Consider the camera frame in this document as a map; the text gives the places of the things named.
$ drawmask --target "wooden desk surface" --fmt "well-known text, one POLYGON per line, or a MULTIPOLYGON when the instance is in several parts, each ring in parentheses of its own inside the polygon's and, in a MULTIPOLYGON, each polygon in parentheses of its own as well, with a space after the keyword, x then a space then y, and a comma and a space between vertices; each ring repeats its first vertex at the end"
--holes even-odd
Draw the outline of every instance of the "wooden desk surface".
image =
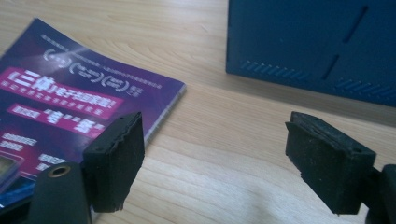
POLYGON ((0 53, 38 17, 108 57, 187 83, 124 210, 96 223, 363 223, 336 216, 285 156, 292 110, 396 163, 396 108, 227 75, 227 0, 0 0, 0 53))

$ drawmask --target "dark blue box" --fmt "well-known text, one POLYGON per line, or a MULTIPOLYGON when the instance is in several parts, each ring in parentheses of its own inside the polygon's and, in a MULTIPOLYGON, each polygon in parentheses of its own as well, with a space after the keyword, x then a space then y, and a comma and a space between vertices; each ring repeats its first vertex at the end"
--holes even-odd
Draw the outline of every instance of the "dark blue box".
POLYGON ((230 0, 226 71, 396 106, 394 0, 230 0))

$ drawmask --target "black plastic mount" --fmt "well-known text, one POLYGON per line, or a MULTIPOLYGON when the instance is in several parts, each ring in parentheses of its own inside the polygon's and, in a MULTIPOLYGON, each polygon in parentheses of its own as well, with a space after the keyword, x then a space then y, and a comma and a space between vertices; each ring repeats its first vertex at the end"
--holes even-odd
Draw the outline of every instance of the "black plastic mount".
POLYGON ((122 209, 144 156, 141 113, 116 119, 84 150, 81 164, 40 173, 28 223, 92 223, 91 205, 99 213, 122 209))
POLYGON ((316 117, 292 112, 286 155, 335 214, 369 209, 366 223, 396 223, 396 165, 381 172, 375 152, 316 117))

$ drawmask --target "book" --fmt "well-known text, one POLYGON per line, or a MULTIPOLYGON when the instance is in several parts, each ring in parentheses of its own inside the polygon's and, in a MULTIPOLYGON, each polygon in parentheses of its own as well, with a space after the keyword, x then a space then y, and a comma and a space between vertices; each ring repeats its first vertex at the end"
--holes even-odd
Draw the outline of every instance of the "book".
POLYGON ((34 19, 0 59, 4 178, 18 168, 17 180, 0 192, 0 214, 32 195, 44 169, 81 162, 82 151, 117 117, 141 112, 146 144, 185 89, 179 80, 107 58, 34 19))

